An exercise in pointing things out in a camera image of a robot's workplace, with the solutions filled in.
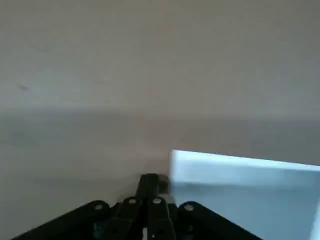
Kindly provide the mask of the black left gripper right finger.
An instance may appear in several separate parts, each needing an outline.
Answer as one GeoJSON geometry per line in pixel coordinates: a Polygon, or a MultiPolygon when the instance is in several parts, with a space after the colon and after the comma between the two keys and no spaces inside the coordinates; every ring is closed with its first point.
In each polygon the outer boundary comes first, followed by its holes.
{"type": "Polygon", "coordinates": [[[146,175],[148,239],[153,240],[259,240],[260,237],[195,201],[179,206],[166,200],[169,181],[146,175]]]}

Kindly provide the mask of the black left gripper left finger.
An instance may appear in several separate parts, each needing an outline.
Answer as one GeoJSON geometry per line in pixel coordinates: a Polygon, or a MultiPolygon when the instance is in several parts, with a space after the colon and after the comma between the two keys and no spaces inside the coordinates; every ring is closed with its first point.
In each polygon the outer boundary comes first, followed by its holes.
{"type": "Polygon", "coordinates": [[[143,174],[134,195],[110,206],[94,200],[18,236],[17,240],[141,240],[152,237],[152,175],[143,174]]]}

